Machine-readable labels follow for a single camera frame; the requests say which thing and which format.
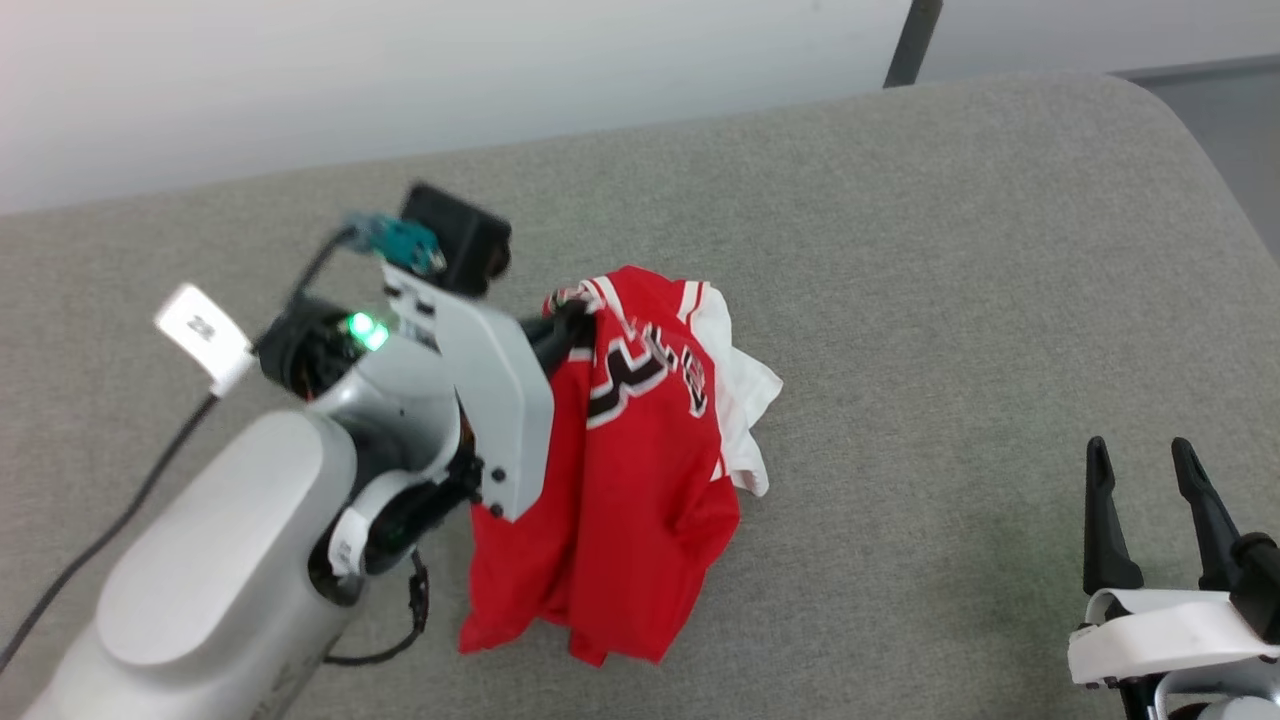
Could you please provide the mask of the dark grey wall post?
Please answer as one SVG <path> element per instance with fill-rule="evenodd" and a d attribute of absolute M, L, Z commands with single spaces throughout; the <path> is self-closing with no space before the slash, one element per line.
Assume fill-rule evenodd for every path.
<path fill-rule="evenodd" d="M 945 0 L 911 0 L 884 77 L 884 88 L 915 85 L 943 8 Z"/>

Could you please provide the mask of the white label tag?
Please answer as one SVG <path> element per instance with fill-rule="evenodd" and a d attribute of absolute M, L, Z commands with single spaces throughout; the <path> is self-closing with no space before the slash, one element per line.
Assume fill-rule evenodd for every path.
<path fill-rule="evenodd" d="M 209 392 L 218 398 L 225 397 L 255 363 L 247 334 L 192 283 L 175 288 L 157 310 L 154 325 L 207 373 Z"/>

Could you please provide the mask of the red white basketball jersey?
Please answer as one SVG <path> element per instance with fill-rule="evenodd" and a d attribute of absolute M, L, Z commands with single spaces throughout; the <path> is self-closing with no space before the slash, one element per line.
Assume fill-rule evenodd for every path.
<path fill-rule="evenodd" d="M 544 621 L 581 662 L 659 664 L 739 527 L 739 492 L 769 489 L 753 427 L 783 383 L 735 346 L 707 281 L 622 266 L 556 291 L 543 311 L 577 300 L 594 327 L 550 380 L 541 496 L 515 521 L 472 512 L 458 650 Z"/>

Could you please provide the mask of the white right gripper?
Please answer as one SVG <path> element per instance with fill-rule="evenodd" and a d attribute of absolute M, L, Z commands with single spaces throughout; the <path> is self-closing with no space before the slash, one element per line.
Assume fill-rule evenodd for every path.
<path fill-rule="evenodd" d="M 1076 685 L 1249 659 L 1280 660 L 1280 644 L 1263 642 L 1228 593 L 1242 574 L 1233 557 L 1240 533 L 1230 512 L 1189 439 L 1175 437 L 1171 455 L 1196 530 L 1201 591 L 1139 589 L 1146 579 L 1126 548 L 1107 445 L 1101 436 L 1087 443 L 1083 591 L 1091 597 L 1084 625 L 1068 639 L 1068 666 Z"/>

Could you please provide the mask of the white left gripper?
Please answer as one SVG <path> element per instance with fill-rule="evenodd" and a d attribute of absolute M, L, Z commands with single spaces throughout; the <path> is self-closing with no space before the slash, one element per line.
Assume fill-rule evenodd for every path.
<path fill-rule="evenodd" d="M 381 263 L 398 332 L 434 351 L 445 386 L 460 401 L 488 477 L 483 503 L 509 523 L 540 498 L 554 418 L 549 379 L 575 350 L 593 350 L 595 318 L 588 301 L 571 299 L 549 314 L 517 320 L 485 304 L 440 290 Z"/>

